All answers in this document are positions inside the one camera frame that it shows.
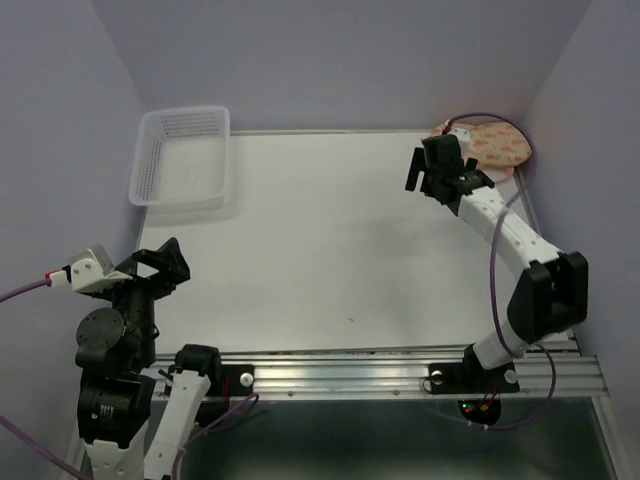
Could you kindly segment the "floral mesh laundry bag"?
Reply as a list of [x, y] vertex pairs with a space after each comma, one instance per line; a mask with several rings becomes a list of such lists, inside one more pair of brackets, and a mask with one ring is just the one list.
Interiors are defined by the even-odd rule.
[[515, 169], [532, 156], [532, 147], [525, 136], [504, 121], [485, 122], [478, 125], [456, 123], [451, 134], [463, 133], [462, 158], [477, 161], [477, 168], [487, 174], [494, 183], [509, 180]]

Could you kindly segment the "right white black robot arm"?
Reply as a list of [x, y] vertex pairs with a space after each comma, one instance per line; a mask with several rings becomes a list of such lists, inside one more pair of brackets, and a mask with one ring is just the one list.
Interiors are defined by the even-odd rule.
[[482, 394], [519, 389], [513, 361], [536, 342], [562, 333], [587, 317], [589, 265], [579, 252], [565, 253], [544, 240], [508, 206], [473, 159], [462, 156], [454, 134], [432, 136], [414, 150], [405, 188], [446, 206], [491, 247], [516, 280], [505, 320], [467, 346], [457, 362], [429, 368], [428, 390]]

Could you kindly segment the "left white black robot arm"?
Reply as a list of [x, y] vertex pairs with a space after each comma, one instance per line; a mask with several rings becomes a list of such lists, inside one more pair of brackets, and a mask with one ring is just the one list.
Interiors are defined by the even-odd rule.
[[75, 293], [107, 301], [76, 330], [81, 369], [79, 436], [96, 479], [175, 479], [206, 394], [222, 382], [217, 348], [187, 344], [175, 356], [170, 392], [151, 445], [144, 444], [156, 381], [145, 369], [156, 361], [156, 301], [191, 278], [175, 238], [141, 249], [113, 265], [102, 246], [71, 260]]

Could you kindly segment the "white perforated plastic basket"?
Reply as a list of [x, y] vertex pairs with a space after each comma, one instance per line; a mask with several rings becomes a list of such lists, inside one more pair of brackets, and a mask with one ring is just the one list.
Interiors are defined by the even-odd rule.
[[130, 203], [161, 211], [224, 206], [231, 185], [230, 133], [223, 106], [146, 113], [136, 138]]

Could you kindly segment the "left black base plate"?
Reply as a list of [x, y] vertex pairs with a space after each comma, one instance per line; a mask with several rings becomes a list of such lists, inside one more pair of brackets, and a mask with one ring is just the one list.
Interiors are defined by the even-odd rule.
[[182, 363], [158, 370], [171, 395], [190, 395], [197, 399], [249, 396], [253, 393], [254, 372], [251, 364], [225, 365], [214, 357], [182, 358]]

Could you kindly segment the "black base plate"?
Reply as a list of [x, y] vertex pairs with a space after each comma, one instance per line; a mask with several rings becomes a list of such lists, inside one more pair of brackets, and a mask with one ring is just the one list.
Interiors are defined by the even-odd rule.
[[428, 390], [434, 395], [484, 395], [520, 391], [515, 365], [508, 363], [492, 370], [467, 367], [462, 361], [433, 363], [428, 369]]
[[253, 393], [254, 372], [251, 364], [225, 365], [214, 357], [182, 358], [182, 363], [158, 370], [171, 395], [190, 395], [197, 399], [249, 396]]

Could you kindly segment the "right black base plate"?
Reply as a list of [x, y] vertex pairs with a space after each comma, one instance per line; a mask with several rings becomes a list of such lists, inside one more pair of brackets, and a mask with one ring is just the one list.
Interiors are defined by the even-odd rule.
[[467, 367], [462, 361], [433, 363], [428, 369], [428, 390], [434, 395], [484, 395], [520, 391], [515, 365], [508, 363], [492, 370]]

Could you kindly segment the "aluminium mounting rail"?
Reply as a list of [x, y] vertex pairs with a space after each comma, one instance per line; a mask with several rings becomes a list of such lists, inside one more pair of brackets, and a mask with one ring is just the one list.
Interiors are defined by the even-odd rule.
[[434, 395], [428, 390], [433, 363], [456, 362], [456, 350], [356, 351], [309, 354], [226, 354], [225, 365], [251, 364], [253, 392], [267, 402], [439, 400], [482, 398], [501, 400], [543, 398], [551, 386], [555, 398], [606, 397], [609, 389], [599, 362], [577, 352], [556, 352], [550, 365], [542, 353], [529, 353], [515, 362], [520, 391], [484, 395]]

